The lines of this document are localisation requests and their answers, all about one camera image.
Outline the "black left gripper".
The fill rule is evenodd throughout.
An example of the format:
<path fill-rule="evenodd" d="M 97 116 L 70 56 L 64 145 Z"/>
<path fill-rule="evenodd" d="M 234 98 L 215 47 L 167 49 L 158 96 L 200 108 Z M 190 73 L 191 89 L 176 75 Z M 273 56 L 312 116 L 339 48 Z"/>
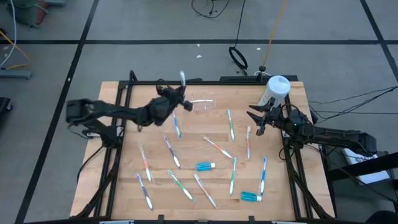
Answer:
<path fill-rule="evenodd" d="M 186 86 L 180 85 L 177 88 L 170 87 L 170 99 L 160 96 L 153 98 L 148 104 L 137 109 L 136 124 L 150 126 L 155 124 L 161 126 L 170 116 L 175 107 L 179 105 L 186 111 L 193 110 L 193 103 L 185 99 Z"/>

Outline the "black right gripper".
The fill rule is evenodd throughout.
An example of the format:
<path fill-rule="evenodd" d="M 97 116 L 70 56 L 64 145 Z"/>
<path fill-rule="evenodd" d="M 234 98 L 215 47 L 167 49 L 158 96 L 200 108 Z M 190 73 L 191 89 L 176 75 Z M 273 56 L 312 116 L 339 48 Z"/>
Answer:
<path fill-rule="evenodd" d="M 259 129 L 256 131 L 257 136 L 262 136 L 265 132 L 266 125 L 269 124 L 273 127 L 285 127 L 291 126 L 292 120 L 289 117 L 284 117 L 283 106 L 273 107 L 275 98 L 270 98 L 265 105 L 249 105 L 251 109 L 258 112 L 264 112 L 264 116 L 260 117 L 252 112 L 247 111 L 246 113 L 255 122 Z"/>

